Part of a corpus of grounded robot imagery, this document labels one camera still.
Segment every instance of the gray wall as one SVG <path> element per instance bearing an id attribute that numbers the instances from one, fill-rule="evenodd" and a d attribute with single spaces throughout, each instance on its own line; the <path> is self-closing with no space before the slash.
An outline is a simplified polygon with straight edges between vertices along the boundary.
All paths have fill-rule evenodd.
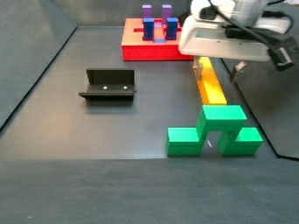
<path id="1" fill-rule="evenodd" d="M 76 26 L 49 0 L 0 1 L 0 129 Z"/>
<path id="2" fill-rule="evenodd" d="M 78 25 L 124 25 L 125 18 L 141 17 L 142 4 L 153 6 L 153 16 L 160 17 L 161 5 L 172 5 L 172 15 L 178 16 L 190 0 L 52 0 Z"/>

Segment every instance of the blue block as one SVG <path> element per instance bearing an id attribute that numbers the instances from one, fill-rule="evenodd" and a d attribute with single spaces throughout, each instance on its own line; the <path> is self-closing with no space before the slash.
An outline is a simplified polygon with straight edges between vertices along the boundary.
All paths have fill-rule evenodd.
<path id="1" fill-rule="evenodd" d="M 165 39 L 176 40 L 176 32 L 177 32 L 177 17 L 166 18 L 166 31 L 165 31 Z"/>
<path id="2" fill-rule="evenodd" d="M 164 38 L 156 38 L 153 40 L 154 43 L 165 43 L 165 39 Z"/>
<path id="3" fill-rule="evenodd" d="M 154 19 L 150 17 L 144 18 L 144 37 L 142 40 L 154 39 Z"/>

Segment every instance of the purple block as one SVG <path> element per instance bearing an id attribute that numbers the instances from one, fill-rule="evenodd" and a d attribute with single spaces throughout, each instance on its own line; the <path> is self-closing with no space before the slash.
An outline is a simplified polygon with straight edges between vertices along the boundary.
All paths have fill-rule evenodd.
<path id="1" fill-rule="evenodd" d="M 153 28 L 161 28 L 162 25 L 161 24 L 153 24 Z"/>
<path id="2" fill-rule="evenodd" d="M 162 25 L 166 24 L 166 18 L 172 16 L 173 7 L 169 4 L 162 5 Z"/>
<path id="3" fill-rule="evenodd" d="M 150 18 L 152 17 L 152 5 L 144 4 L 142 5 L 142 18 Z"/>

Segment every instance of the black cable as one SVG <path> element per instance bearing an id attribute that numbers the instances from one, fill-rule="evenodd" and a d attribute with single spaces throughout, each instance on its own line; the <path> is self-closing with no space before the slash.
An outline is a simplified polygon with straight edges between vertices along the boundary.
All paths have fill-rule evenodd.
<path id="1" fill-rule="evenodd" d="M 291 16 L 288 16 L 287 14 L 284 14 L 281 11 L 268 11 L 268 10 L 265 10 L 263 12 L 261 18 L 288 18 L 289 26 L 288 26 L 288 28 L 287 28 L 284 33 L 289 32 L 289 30 L 292 29 L 293 24 L 295 24 L 293 18 Z"/>
<path id="2" fill-rule="evenodd" d="M 280 4 L 284 0 L 279 0 L 279 1 L 275 1 L 272 3 L 268 3 L 267 5 L 271 5 L 271 4 Z"/>
<path id="3" fill-rule="evenodd" d="M 208 0 L 209 2 L 209 6 L 212 7 L 212 9 L 217 12 L 217 14 L 221 16 L 221 18 L 230 23 L 232 25 L 234 25 L 241 31 L 244 31 L 245 33 L 248 33 L 252 37 L 256 38 L 256 40 L 263 43 L 271 50 L 275 50 L 272 45 L 268 43 L 268 41 L 260 36 L 257 35 L 253 31 L 251 31 L 247 27 L 241 26 L 240 24 L 237 24 L 236 22 L 232 22 L 226 16 L 218 11 L 218 8 L 214 6 L 214 4 L 210 2 L 210 0 Z"/>

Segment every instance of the toy blocks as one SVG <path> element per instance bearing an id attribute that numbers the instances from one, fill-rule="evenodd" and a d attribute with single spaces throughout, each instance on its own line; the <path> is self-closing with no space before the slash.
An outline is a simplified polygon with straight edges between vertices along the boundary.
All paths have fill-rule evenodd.
<path id="1" fill-rule="evenodd" d="M 240 156 L 249 156 L 255 154 L 261 143 L 263 138 L 256 128 L 242 128 L 237 136 L 234 133 L 222 132 L 218 139 L 218 152 L 222 156 L 233 156 L 236 153 Z"/>
<path id="2" fill-rule="evenodd" d="M 144 37 L 142 40 L 154 40 L 154 20 L 144 18 Z"/>
<path id="3" fill-rule="evenodd" d="M 169 128 L 166 137 L 166 155 L 174 156 L 198 156 L 201 148 L 194 128 Z"/>
<path id="4" fill-rule="evenodd" d="M 144 23 L 149 16 L 150 5 L 142 6 L 144 18 L 128 18 L 125 20 L 121 40 L 122 60 L 192 60 L 193 56 L 182 55 L 178 51 L 181 27 L 177 18 L 170 17 L 170 5 L 162 6 L 162 17 L 169 18 L 164 24 L 161 18 L 150 18 L 152 24 Z"/>
<path id="5" fill-rule="evenodd" d="M 142 18 L 150 18 L 152 17 L 152 5 L 144 4 L 142 5 Z"/>
<path id="6" fill-rule="evenodd" d="M 193 73 L 197 77 L 201 104 L 226 105 L 225 95 L 208 57 L 193 57 Z"/>
<path id="7" fill-rule="evenodd" d="M 198 156 L 210 131 L 221 131 L 218 138 L 221 156 L 253 155 L 263 138 L 256 128 L 242 128 L 245 121 L 247 116 L 238 105 L 201 106 L 196 128 L 168 129 L 166 155 Z"/>
<path id="8" fill-rule="evenodd" d="M 176 40 L 177 23 L 178 23 L 178 19 L 176 17 L 166 18 L 166 29 L 165 29 L 166 40 Z"/>
<path id="9" fill-rule="evenodd" d="M 162 25 L 166 24 L 166 18 L 172 16 L 173 7 L 169 4 L 162 5 Z"/>

